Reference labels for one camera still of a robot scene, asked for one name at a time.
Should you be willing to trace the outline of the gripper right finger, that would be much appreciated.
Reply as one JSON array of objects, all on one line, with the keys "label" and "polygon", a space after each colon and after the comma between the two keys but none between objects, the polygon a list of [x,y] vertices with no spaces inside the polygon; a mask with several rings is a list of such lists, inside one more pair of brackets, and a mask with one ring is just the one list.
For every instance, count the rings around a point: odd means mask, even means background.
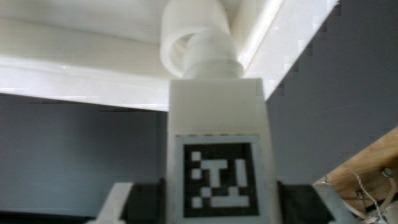
[{"label": "gripper right finger", "polygon": [[279,182],[283,224],[361,224],[331,186]]}]

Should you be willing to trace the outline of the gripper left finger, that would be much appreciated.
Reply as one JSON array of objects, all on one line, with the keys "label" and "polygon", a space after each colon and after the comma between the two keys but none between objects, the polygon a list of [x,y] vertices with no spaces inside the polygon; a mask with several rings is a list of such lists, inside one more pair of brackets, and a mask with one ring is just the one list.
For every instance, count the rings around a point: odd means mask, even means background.
[{"label": "gripper left finger", "polygon": [[166,224],[164,182],[114,184],[98,216],[84,224]]}]

